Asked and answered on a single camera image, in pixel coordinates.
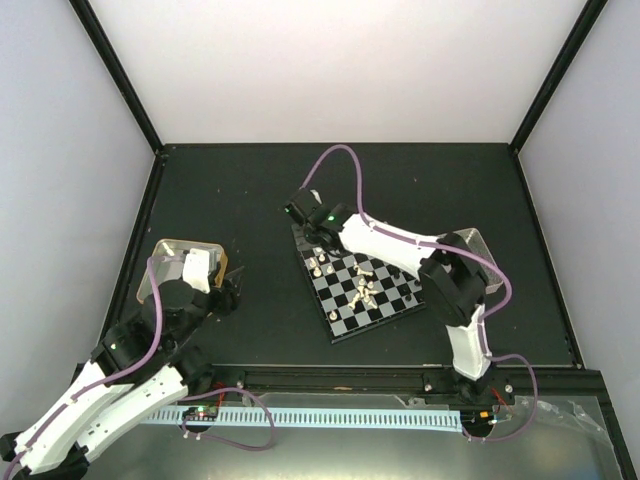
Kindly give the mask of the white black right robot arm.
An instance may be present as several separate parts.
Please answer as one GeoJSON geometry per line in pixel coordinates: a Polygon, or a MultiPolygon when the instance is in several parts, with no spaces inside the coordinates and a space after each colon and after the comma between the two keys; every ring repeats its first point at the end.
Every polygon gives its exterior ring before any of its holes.
{"type": "Polygon", "coordinates": [[[306,188],[290,197],[284,212],[310,244],[367,255],[416,279],[426,306],[447,329],[457,396],[476,403],[490,392],[486,373],[491,361],[479,330],[488,276],[480,262],[469,257],[461,236],[424,236],[390,227],[345,204],[330,208],[306,188]]]}

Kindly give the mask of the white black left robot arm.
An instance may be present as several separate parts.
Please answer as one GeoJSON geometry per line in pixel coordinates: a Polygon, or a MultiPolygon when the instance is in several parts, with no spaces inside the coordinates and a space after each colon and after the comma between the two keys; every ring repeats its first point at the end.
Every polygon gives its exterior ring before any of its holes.
{"type": "Polygon", "coordinates": [[[209,317],[236,310],[237,283],[210,274],[201,288],[184,278],[150,284],[150,294],[106,332],[47,413],[2,435],[5,478],[80,479],[155,410],[213,391],[214,367],[190,340],[209,317]]]}

